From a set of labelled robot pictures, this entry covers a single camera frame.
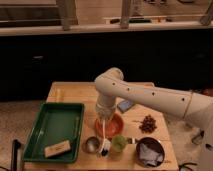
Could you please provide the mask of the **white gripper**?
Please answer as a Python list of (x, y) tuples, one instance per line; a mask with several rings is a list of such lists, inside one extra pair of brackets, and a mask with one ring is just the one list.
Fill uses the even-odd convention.
[(110, 120), (115, 113), (116, 98), (100, 94), (96, 102), (96, 112), (101, 120)]

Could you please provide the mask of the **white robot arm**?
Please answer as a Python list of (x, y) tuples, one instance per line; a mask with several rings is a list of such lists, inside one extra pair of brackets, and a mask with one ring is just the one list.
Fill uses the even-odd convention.
[(120, 97), (162, 113), (183, 119), (204, 131), (197, 171), (213, 171), (213, 97), (191, 91), (142, 86), (125, 82), (119, 68), (110, 68), (96, 77), (96, 112), (110, 120)]

